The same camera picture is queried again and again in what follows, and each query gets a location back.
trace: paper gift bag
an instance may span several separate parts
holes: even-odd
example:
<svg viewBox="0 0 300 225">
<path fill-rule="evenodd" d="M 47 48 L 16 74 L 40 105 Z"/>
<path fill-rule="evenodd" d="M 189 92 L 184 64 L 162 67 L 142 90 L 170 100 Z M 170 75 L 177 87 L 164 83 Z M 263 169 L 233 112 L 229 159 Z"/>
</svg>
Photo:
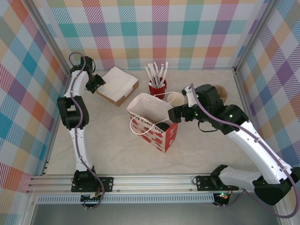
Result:
<svg viewBox="0 0 300 225">
<path fill-rule="evenodd" d="M 146 132 L 139 136 L 163 153 L 168 150 L 177 133 L 178 124 L 172 123 L 168 116 L 171 108 L 169 103 L 146 93 L 139 94 L 127 107 L 132 130 L 139 134 Z M 161 121 L 170 126 L 166 131 L 156 126 Z"/>
</svg>

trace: white paper cup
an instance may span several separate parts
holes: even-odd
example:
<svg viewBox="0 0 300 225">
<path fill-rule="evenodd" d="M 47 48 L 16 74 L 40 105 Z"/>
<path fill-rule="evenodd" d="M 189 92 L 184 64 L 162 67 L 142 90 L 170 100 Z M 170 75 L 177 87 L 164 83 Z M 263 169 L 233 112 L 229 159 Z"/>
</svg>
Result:
<svg viewBox="0 0 300 225">
<path fill-rule="evenodd" d="M 184 97 L 179 92 L 173 92 L 168 95 L 167 101 L 171 106 L 180 106 L 184 104 Z"/>
</svg>

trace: white napkin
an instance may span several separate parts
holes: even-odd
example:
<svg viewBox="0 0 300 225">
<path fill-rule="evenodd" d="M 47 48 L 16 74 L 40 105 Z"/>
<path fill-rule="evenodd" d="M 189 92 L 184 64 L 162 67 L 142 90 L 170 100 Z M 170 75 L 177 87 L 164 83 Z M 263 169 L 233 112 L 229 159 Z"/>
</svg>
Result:
<svg viewBox="0 0 300 225">
<path fill-rule="evenodd" d="M 102 77 L 106 85 L 100 86 L 98 91 L 113 101 L 118 101 L 129 94 L 133 85 L 138 81 L 134 76 L 125 73 L 117 67 L 112 68 Z"/>
</svg>

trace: white floor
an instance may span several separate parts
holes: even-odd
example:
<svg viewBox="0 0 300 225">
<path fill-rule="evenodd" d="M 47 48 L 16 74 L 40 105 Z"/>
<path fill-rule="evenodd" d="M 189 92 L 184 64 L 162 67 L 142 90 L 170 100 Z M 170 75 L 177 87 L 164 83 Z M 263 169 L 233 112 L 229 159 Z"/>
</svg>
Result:
<svg viewBox="0 0 300 225">
<path fill-rule="evenodd" d="M 85 127 L 89 153 L 98 174 L 141 173 L 210 173 L 220 164 L 236 169 L 258 171 L 243 150 L 220 131 L 202 133 L 197 121 L 182 122 L 177 137 L 163 154 L 129 128 L 126 107 L 139 93 L 149 93 L 144 80 L 145 70 L 129 70 L 139 79 L 139 88 L 120 106 L 116 107 L 98 94 L 86 91 L 84 102 L 90 115 Z M 168 70 L 168 91 L 181 91 L 194 83 L 195 87 L 210 83 L 227 89 L 226 105 L 241 106 L 240 97 L 231 70 Z M 210 129 L 209 123 L 200 125 Z M 68 130 L 59 126 L 47 174 L 74 174 L 75 153 Z"/>
</svg>

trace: red cup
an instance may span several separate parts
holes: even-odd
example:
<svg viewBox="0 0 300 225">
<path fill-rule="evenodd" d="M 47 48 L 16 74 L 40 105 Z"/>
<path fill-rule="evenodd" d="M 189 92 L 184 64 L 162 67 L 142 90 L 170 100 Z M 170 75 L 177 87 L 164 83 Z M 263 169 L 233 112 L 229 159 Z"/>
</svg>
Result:
<svg viewBox="0 0 300 225">
<path fill-rule="evenodd" d="M 164 81 L 164 87 L 161 88 L 153 88 L 152 86 L 149 86 L 149 91 L 151 95 L 156 95 L 155 97 L 159 98 L 159 99 L 163 99 L 165 97 L 165 95 L 157 95 L 157 94 L 164 94 L 165 90 L 167 89 L 167 81 Z"/>
</svg>

